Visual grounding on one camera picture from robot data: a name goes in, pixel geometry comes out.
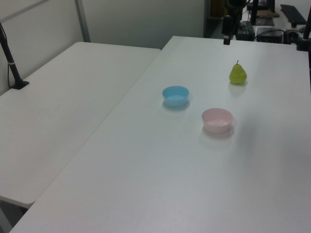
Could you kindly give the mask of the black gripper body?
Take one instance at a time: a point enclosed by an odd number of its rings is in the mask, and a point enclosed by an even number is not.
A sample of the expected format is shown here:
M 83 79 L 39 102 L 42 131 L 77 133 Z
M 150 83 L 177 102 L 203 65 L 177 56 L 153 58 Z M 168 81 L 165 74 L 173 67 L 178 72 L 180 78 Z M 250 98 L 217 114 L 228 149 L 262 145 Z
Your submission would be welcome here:
M 225 7 L 229 11 L 241 10 L 245 7 L 245 0 L 226 0 Z

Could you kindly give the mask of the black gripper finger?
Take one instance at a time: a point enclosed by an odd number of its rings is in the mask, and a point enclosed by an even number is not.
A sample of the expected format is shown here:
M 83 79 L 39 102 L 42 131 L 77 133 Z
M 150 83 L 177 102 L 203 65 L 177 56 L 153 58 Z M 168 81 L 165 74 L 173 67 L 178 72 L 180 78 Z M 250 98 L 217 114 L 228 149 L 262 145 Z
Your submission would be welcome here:
M 230 45 L 231 39 L 231 16 L 225 16 L 223 18 L 223 35 L 224 35 L 224 45 Z
M 238 28 L 242 18 L 242 10 L 234 10 L 232 13 L 232 29 L 231 29 L 231 39 L 238 33 Z

